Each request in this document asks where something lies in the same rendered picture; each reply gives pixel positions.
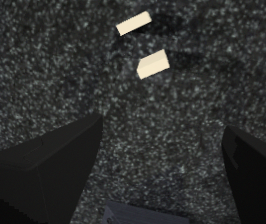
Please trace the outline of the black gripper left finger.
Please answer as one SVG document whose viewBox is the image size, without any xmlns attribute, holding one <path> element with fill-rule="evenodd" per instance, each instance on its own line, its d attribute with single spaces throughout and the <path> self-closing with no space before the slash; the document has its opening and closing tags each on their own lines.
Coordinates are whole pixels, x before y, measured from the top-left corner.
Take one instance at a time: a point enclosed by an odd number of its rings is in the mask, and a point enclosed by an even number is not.
<svg viewBox="0 0 266 224">
<path fill-rule="evenodd" d="M 102 140 L 102 115 L 0 149 L 0 224 L 70 224 Z"/>
</svg>

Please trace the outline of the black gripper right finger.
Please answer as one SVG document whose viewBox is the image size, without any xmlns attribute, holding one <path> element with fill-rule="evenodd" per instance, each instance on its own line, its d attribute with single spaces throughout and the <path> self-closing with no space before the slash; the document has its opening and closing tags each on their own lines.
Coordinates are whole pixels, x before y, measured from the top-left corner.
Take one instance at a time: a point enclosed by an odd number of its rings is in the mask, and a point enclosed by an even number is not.
<svg viewBox="0 0 266 224">
<path fill-rule="evenodd" d="M 241 224 L 266 224 L 265 141 L 227 125 L 222 157 Z"/>
</svg>

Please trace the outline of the cream domino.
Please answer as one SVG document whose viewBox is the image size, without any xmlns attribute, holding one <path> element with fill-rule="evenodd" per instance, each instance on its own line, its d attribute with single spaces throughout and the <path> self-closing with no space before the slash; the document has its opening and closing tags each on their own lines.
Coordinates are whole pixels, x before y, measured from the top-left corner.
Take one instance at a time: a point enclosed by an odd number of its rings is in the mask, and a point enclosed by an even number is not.
<svg viewBox="0 0 266 224">
<path fill-rule="evenodd" d="M 169 68 L 168 57 L 166 57 L 164 49 L 161 49 L 161 51 L 141 59 L 140 63 L 138 63 L 137 73 L 141 79 L 141 77 L 154 75 L 154 73 L 164 71 L 166 68 Z"/>
<path fill-rule="evenodd" d="M 120 31 L 121 36 L 126 34 L 126 32 L 136 30 L 136 28 L 144 26 L 144 24 L 152 22 L 152 18 L 150 18 L 148 12 L 144 12 L 144 14 L 136 16 L 136 18 L 130 18 L 126 20 L 126 22 L 118 24 L 117 28 Z"/>
</svg>

